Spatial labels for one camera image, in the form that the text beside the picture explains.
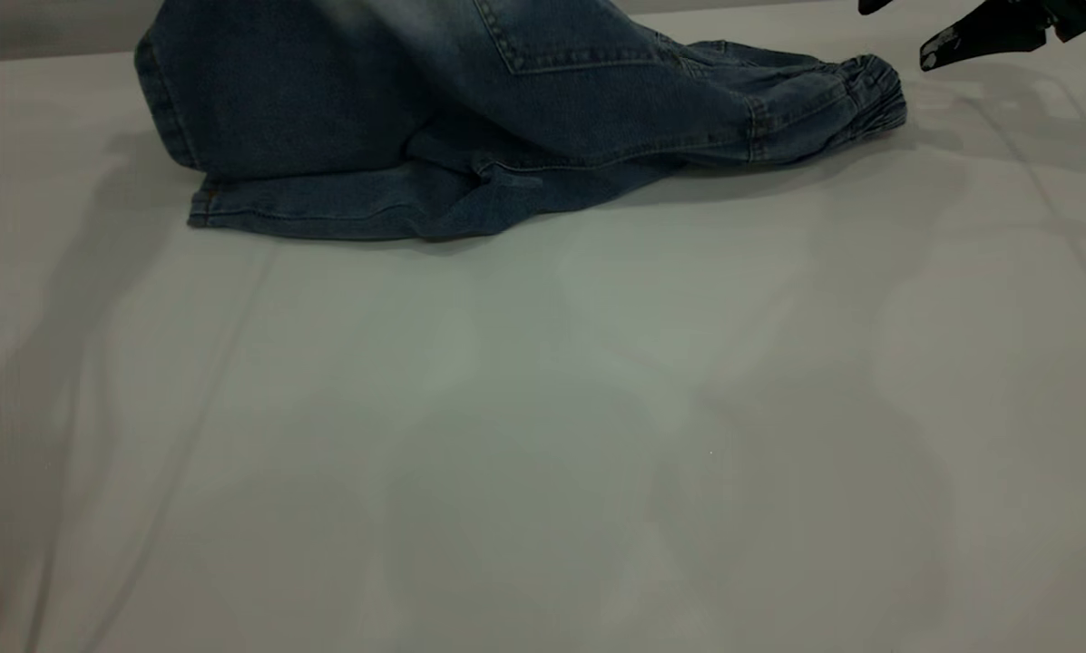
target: white table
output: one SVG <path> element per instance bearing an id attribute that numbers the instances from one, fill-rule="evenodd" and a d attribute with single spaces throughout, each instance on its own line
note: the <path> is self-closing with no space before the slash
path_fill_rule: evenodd
<path id="1" fill-rule="evenodd" d="M 0 63 L 2 653 L 1086 653 L 1086 35 L 455 244 L 185 226 L 128 54 Z"/>

